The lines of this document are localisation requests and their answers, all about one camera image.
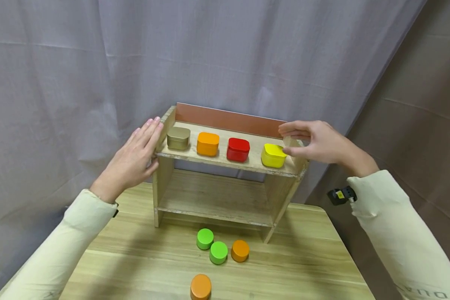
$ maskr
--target cream sleeve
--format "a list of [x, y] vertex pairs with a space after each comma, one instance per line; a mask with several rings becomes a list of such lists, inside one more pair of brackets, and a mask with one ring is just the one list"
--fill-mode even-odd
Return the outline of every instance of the cream sleeve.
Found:
[[403, 298], [450, 299], [450, 261], [392, 175], [382, 170], [348, 183], [357, 194], [352, 214]]
[[105, 203], [89, 190], [82, 190], [0, 300], [58, 299], [80, 257], [116, 211], [116, 204]]

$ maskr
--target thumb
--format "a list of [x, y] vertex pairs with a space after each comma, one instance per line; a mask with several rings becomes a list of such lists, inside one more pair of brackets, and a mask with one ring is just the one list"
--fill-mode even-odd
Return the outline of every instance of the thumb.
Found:
[[291, 157], [295, 158], [307, 158], [310, 159], [310, 146], [306, 147], [285, 147], [283, 152]]

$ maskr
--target container lid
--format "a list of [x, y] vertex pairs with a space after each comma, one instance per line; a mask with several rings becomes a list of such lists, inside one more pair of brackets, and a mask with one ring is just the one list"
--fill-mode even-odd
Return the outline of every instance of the container lid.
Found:
[[287, 155], [283, 152], [282, 146], [266, 143], [263, 147], [265, 148], [265, 153], [273, 158], [287, 157]]
[[228, 139], [228, 147], [235, 151], [248, 152], [250, 151], [250, 143], [244, 139], [237, 139], [231, 137]]
[[167, 133], [167, 138], [173, 140], [186, 140], [190, 137], [190, 129], [182, 127], [171, 127]]
[[200, 132], [198, 134], [198, 141], [200, 143], [209, 143], [212, 145], [218, 145], [218, 142], [220, 141], [220, 137], [216, 135], [215, 133], [207, 133], [207, 132]]

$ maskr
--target round container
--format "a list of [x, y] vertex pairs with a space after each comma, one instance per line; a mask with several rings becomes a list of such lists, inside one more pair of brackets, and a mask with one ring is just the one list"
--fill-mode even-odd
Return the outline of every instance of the round container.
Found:
[[228, 147], [226, 151], [226, 158], [232, 161], [243, 163], [248, 158], [250, 152], [250, 143], [244, 139], [237, 139], [231, 137], [228, 139]]
[[210, 247], [210, 260], [216, 264], [221, 265], [226, 261], [226, 257], [228, 255], [228, 248], [225, 243], [221, 241], [216, 241]]
[[190, 298], [192, 300], [207, 300], [212, 294], [212, 282], [207, 275], [198, 274], [190, 284]]
[[232, 250], [230, 252], [232, 259], [238, 263], [246, 261], [249, 253], [250, 247], [244, 240], [236, 240], [233, 243]]
[[210, 249], [213, 244], [213, 232], [208, 228], [202, 228], [197, 233], [197, 247], [202, 250]]
[[281, 168], [284, 163], [287, 154], [283, 152], [283, 147], [266, 143], [263, 145], [262, 150], [262, 164], [266, 167]]
[[197, 139], [197, 153], [214, 157], [218, 152], [220, 137], [214, 133], [200, 132]]
[[166, 134], [166, 144], [169, 149], [186, 150], [190, 141], [190, 129], [182, 127], [171, 127]]

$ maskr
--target green round container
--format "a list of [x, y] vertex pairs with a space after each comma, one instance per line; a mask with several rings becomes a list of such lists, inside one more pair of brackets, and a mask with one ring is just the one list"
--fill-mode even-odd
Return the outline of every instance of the green round container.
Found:
[[210, 249], [213, 244], [213, 232], [208, 228], [202, 228], [197, 234], [197, 247], [202, 250]]
[[210, 260], [216, 265], [224, 263], [227, 255], [228, 248], [225, 243], [221, 241], [216, 241], [212, 244], [212, 247], [210, 247]]

